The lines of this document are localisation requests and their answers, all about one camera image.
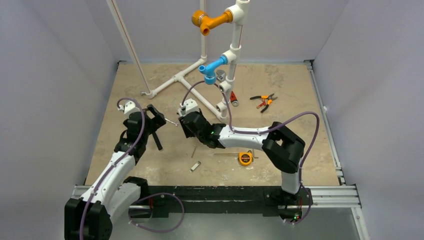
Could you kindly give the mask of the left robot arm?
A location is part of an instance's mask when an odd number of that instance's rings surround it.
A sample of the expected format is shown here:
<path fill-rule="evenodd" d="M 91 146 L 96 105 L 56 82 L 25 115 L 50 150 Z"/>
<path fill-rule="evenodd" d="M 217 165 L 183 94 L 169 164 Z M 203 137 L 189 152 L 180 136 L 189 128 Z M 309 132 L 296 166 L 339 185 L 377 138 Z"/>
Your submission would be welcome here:
<path fill-rule="evenodd" d="M 156 131 L 166 124 L 164 115 L 152 104 L 144 109 L 133 101 L 119 107 L 126 115 L 126 127 L 115 145 L 113 154 L 97 180 L 78 198 L 70 198 L 64 207 L 64 238 L 66 240 L 108 240 L 117 218 L 135 202 L 146 203 L 147 182 L 126 176 L 146 151 L 150 135 L 156 143 Z"/>

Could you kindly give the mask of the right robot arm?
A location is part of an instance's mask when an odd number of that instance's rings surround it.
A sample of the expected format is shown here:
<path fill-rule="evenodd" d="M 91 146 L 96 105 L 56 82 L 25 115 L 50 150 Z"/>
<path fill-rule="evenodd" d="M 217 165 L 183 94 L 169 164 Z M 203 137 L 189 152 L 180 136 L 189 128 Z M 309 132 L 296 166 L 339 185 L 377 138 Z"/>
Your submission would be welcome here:
<path fill-rule="evenodd" d="M 305 141 L 283 123 L 275 121 L 261 128 L 232 127 L 209 123 L 201 111 L 178 118 L 187 138 L 196 137 L 211 149 L 247 148 L 263 151 L 281 172 L 282 200 L 288 204 L 300 198 L 300 166 L 306 156 Z"/>

